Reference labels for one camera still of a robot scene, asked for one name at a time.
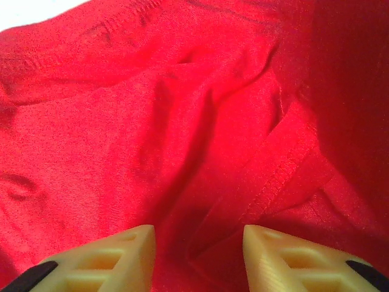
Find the white background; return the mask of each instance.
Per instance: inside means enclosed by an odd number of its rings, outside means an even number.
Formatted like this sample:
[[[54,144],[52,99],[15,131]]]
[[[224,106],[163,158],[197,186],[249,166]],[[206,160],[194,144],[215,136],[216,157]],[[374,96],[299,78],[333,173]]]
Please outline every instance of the white background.
[[[0,32],[53,18],[89,0],[0,0]]]

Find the triangular plastic part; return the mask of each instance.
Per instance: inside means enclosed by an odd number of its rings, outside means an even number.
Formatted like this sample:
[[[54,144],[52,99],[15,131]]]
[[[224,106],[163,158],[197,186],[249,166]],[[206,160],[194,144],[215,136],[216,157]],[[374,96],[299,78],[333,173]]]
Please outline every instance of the triangular plastic part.
[[[378,292],[348,261],[351,254],[261,226],[244,229],[243,254],[250,292]]]
[[[150,225],[53,255],[58,266],[31,292],[149,292],[155,259]]]

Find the stitching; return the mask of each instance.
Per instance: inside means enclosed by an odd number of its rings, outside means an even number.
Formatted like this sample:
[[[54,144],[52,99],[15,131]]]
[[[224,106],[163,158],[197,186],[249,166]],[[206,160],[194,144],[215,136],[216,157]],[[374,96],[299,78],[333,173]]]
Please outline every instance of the stitching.
[[[16,71],[29,71],[62,64],[66,60],[71,59],[73,55],[64,54],[64,56],[62,56],[61,53],[66,51],[68,46],[76,43],[79,37],[88,32],[88,30],[101,25],[105,27],[106,30],[105,32],[102,30],[97,32],[95,35],[96,37],[100,37],[107,32],[114,33],[116,30],[133,20],[132,16],[137,17],[140,16],[141,13],[146,13],[151,9],[155,9],[161,5],[162,1],[163,0],[135,0],[131,5],[125,6],[123,10],[115,15],[109,15],[104,19],[87,26],[82,33],[74,36],[66,42],[65,46],[58,45],[57,47],[53,47],[44,52],[39,52],[34,56],[32,56],[31,53],[26,53],[18,54],[17,57],[13,58],[12,53],[9,54],[0,52],[0,61],[3,62],[0,72],[3,68],[13,68]]]
[[[286,160],[280,162],[280,164],[277,166],[277,168],[274,170],[271,177],[266,181],[262,189],[258,192],[258,194],[254,197],[254,199],[249,203],[244,213],[240,216],[238,220],[238,224],[243,223],[247,220],[247,217],[250,216],[250,211],[258,204],[258,201],[263,196],[263,193],[267,189],[274,188],[276,190],[274,197],[268,202],[267,206],[263,209],[265,211],[269,205],[278,198],[280,192],[282,191],[285,184],[290,180],[293,173],[296,172],[298,169],[298,166],[300,165],[299,162],[301,162],[304,157],[310,151],[314,148],[314,144],[310,143],[309,147],[302,147],[301,145],[304,145],[302,139],[298,139],[298,142],[295,147],[293,147],[288,153]]]

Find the red fabric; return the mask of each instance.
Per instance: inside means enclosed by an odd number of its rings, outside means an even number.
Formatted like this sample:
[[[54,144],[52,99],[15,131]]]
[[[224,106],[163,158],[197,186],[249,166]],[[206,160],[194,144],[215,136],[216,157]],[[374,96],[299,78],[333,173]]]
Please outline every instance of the red fabric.
[[[92,0],[0,33],[0,287],[139,224],[153,291],[247,291],[245,224],[389,275],[388,11]]]

